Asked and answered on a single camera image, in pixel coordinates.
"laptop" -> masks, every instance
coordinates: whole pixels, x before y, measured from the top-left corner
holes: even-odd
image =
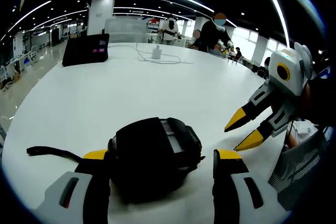
[[[69,39],[62,65],[67,67],[106,61],[109,37],[109,34],[97,34]]]

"round white table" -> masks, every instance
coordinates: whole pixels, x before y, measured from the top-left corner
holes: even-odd
[[[153,47],[138,45],[147,52]],[[132,122],[173,117],[194,129],[206,158],[181,188],[161,200],[123,205],[112,189],[109,223],[213,223],[213,150],[232,150],[271,113],[267,109],[254,121],[224,133],[227,122],[264,79],[227,59],[181,47],[161,48],[163,54],[192,64],[155,64],[139,60],[131,47],[110,47],[106,62],[58,64],[35,85],[15,114],[2,159],[9,183],[28,208],[37,208],[45,190],[66,171],[74,171],[77,163],[53,155],[30,157],[26,148],[43,145],[84,156],[105,149],[116,131]],[[268,180],[284,134],[240,152],[251,172]]]

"white charger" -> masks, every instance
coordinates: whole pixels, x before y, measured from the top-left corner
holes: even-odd
[[[162,49],[160,49],[159,44],[157,44],[156,48],[153,48],[152,59],[160,60],[161,59]]]

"face mask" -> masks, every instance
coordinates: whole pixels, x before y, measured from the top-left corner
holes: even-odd
[[[222,26],[225,24],[226,19],[215,19],[214,22],[216,25]]]

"glossy floor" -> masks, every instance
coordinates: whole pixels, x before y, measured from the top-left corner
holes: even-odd
[[[6,91],[0,92],[0,124],[6,132],[26,95],[50,69],[62,61],[66,44],[64,41],[54,47],[37,51],[37,62],[28,66],[22,72],[21,78]]]

